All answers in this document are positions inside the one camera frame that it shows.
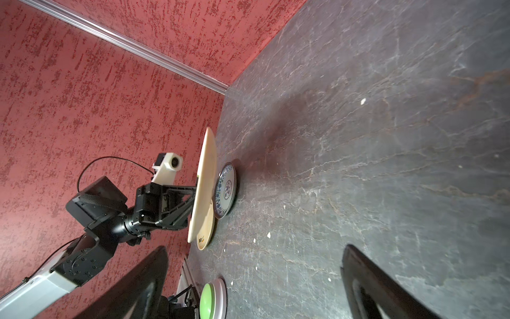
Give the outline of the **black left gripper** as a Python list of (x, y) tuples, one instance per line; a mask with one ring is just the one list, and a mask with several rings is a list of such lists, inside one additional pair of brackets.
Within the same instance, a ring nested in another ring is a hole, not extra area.
[(136, 191), (135, 204), (111, 222), (121, 243), (140, 243), (154, 230), (180, 231), (193, 211), (196, 187), (149, 183)]

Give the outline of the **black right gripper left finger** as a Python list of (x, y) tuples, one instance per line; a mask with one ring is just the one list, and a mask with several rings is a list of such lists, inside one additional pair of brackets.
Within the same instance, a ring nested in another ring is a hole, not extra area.
[(77, 318), (168, 318), (162, 295), (168, 270), (165, 247), (159, 246)]

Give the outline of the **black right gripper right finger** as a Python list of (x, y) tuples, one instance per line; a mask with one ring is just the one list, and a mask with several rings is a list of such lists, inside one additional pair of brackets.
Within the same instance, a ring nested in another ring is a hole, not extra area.
[(356, 246), (345, 247), (341, 276), (353, 318), (438, 318)]

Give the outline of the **cream yellow plate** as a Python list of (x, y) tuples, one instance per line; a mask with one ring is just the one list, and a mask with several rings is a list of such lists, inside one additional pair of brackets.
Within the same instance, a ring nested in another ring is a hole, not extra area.
[(207, 127), (197, 170), (197, 188), (187, 243), (194, 242), (206, 220), (216, 183), (217, 158), (215, 135), (212, 129)]

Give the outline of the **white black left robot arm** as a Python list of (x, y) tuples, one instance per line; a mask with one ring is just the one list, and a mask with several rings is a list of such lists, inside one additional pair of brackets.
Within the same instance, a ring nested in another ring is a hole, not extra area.
[(103, 176), (79, 191), (66, 210), (84, 234), (57, 249), (41, 267), (1, 298), (2, 318), (34, 318), (50, 305), (99, 274), (118, 245), (139, 245), (155, 230), (179, 231), (188, 226), (195, 186), (149, 183), (136, 191), (133, 207)]

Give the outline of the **beige plate under left arm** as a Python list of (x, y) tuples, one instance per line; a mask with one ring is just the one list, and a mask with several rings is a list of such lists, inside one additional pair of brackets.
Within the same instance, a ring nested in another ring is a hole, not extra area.
[(207, 212), (205, 221), (197, 235), (197, 248), (199, 251), (203, 251), (207, 245), (209, 244), (213, 231), (215, 228), (215, 214), (214, 214), (214, 204), (211, 202), (209, 205), (209, 210)]

